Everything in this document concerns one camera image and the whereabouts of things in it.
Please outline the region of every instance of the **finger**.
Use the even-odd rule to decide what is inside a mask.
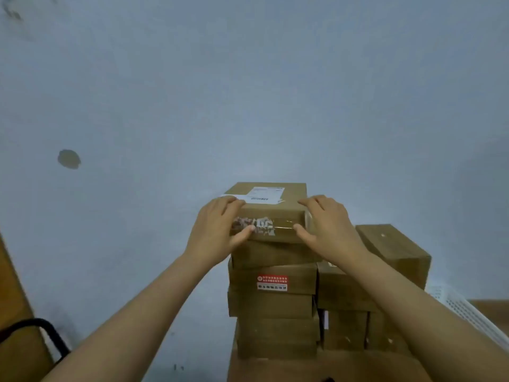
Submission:
[[[306,231],[302,225],[295,224],[293,225],[293,229],[297,232],[297,236],[312,250],[316,250],[316,241],[317,237],[312,235],[310,232]]]
[[[325,210],[327,209],[327,197],[325,197],[323,194],[320,194],[318,196],[312,196],[311,198],[314,198],[316,202],[320,205],[320,207]]]
[[[226,210],[226,206],[237,199],[235,196],[224,196],[219,197],[216,200],[216,203],[213,206],[214,211],[219,211],[220,214],[223,214]]]
[[[245,203],[246,202],[243,199],[237,199],[236,201],[233,201],[226,206],[224,216],[229,220],[229,222],[232,222],[233,219],[237,217],[240,208],[242,208]]]
[[[230,237],[230,251],[233,251],[236,247],[245,242],[254,230],[254,225],[248,225],[235,236]]]
[[[301,205],[306,206],[313,217],[316,217],[321,212],[323,212],[323,209],[321,208],[320,205],[318,205],[318,202],[316,202],[316,200],[313,197],[300,199],[297,202]]]

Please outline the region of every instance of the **cardboard box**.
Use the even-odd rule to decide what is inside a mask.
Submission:
[[[293,225],[306,225],[306,207],[297,203],[308,196],[305,183],[237,182],[225,194],[246,201],[232,234],[254,225],[251,240],[302,244]]]
[[[378,311],[375,302],[351,276],[327,261],[321,261],[317,266],[318,308],[328,311]]]
[[[241,317],[237,319],[239,338],[242,340],[272,342],[319,342],[320,319],[314,309],[307,319],[260,319]]]
[[[234,270],[228,262],[230,287],[241,291],[300,293],[314,295],[317,284],[315,263]]]
[[[312,359],[316,358],[317,343],[288,342],[258,339],[243,339],[239,335],[239,325],[235,329],[235,341],[240,359]]]
[[[276,265],[307,264],[321,261],[320,256],[305,244],[286,242],[246,241],[232,252],[233,268],[272,267]]]
[[[323,348],[325,350],[364,350],[367,312],[327,311],[323,316]]]
[[[366,248],[424,289],[431,256],[390,224],[355,227]]]
[[[412,355],[401,333],[383,312],[369,313],[366,349]]]
[[[313,316],[313,296],[228,288],[230,316],[306,319]]]

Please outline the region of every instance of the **white plastic basket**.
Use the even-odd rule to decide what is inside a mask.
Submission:
[[[509,352],[507,335],[453,288],[448,285],[429,285],[426,292]]]

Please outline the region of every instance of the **white wall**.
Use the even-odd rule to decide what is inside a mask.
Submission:
[[[508,297],[509,0],[18,2],[24,21],[0,21],[0,230],[73,341],[242,180],[307,182],[400,228],[432,278]],[[147,380],[224,379],[227,283],[226,263],[206,276]]]

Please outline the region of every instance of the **wall stain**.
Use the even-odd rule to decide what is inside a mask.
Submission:
[[[60,151],[57,160],[63,167],[73,170],[76,170],[81,164],[79,155],[75,151],[67,149]]]

